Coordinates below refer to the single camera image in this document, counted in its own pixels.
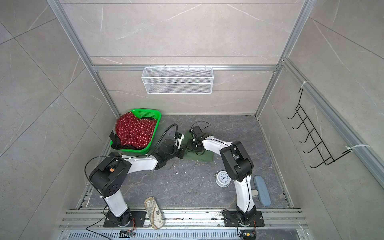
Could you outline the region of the green skirt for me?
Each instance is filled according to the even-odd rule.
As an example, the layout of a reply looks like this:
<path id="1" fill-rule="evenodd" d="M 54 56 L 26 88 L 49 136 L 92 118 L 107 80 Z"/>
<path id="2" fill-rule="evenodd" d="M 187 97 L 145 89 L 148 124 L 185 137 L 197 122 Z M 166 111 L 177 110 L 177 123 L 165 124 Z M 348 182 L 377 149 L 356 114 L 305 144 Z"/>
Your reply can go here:
<path id="1" fill-rule="evenodd" d="M 181 147 L 184 148 L 185 154 L 184 160 L 193 160 L 193 161 L 201 161 L 205 163 L 210 163 L 214 160 L 214 153 L 210 151 L 205 151 L 201 153 L 196 153 L 187 149 L 187 143 L 192 139 L 192 135 L 189 131 L 186 131 L 184 134 L 184 139 L 182 140 Z"/>

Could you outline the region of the red polka dot skirt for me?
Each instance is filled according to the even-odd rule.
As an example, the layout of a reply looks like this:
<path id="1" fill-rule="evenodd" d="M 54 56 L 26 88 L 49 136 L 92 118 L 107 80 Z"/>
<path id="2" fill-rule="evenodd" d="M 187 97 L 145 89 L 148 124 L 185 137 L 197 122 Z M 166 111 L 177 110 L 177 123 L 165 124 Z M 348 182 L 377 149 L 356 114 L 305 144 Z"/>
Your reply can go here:
<path id="1" fill-rule="evenodd" d="M 132 150 L 146 148 L 152 140 L 156 124 L 156 119 L 140 119 L 132 112 L 122 115 L 115 126 L 117 147 Z"/>

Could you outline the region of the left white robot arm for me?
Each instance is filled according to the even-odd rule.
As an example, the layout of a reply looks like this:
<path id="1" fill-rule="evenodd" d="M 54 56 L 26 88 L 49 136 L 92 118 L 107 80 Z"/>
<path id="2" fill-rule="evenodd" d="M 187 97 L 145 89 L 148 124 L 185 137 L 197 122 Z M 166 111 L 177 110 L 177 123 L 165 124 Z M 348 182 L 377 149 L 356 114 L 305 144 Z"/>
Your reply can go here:
<path id="1" fill-rule="evenodd" d="M 184 135 L 176 133 L 174 140 L 164 140 L 153 154 L 141 157 L 128 157 L 112 152 L 91 172 L 88 180 L 101 194 L 109 208 L 107 217 L 115 226 L 126 227 L 133 219 L 121 193 L 121 186 L 128 174 L 158 170 L 167 161 L 177 157 L 181 151 Z"/>

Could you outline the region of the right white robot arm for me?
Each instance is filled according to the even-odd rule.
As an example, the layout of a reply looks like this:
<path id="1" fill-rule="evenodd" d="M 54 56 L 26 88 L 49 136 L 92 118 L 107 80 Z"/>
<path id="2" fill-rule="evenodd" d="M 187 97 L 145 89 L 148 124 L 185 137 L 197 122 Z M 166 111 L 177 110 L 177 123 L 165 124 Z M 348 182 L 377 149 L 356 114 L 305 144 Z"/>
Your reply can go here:
<path id="1" fill-rule="evenodd" d="M 254 164 L 243 144 L 219 140 L 203 133 L 199 126 L 192 127 L 189 132 L 192 138 L 187 143 L 188 148 L 197 153 L 211 151 L 221 156 L 225 171 L 235 184 L 238 219 L 242 225 L 249 225 L 257 213 L 251 190 Z"/>

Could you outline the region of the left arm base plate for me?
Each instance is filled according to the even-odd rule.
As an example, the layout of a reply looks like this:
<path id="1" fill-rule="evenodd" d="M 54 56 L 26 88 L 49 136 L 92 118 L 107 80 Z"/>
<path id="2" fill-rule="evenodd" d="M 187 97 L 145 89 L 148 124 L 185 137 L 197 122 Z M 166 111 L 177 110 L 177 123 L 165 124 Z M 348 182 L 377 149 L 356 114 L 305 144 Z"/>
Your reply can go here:
<path id="1" fill-rule="evenodd" d="M 104 222 L 103 227 L 104 228 L 131 228 L 134 226 L 136 227 L 143 227 L 144 222 L 146 219 L 147 212 L 145 211 L 133 211 L 129 214 L 124 213 L 120 217 L 116 217 L 113 215 L 111 211 L 108 211 L 106 215 L 106 220 Z"/>

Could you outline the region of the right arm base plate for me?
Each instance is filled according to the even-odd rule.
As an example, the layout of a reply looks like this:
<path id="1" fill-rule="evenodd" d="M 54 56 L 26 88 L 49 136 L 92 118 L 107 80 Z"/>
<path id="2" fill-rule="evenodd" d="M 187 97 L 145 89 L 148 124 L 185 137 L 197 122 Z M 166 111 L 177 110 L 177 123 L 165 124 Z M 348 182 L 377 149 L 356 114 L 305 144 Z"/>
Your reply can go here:
<path id="1" fill-rule="evenodd" d="M 264 227 L 265 222 L 261 211 L 251 210 L 247 213 L 242 211 L 222 211 L 225 227 L 249 226 Z"/>

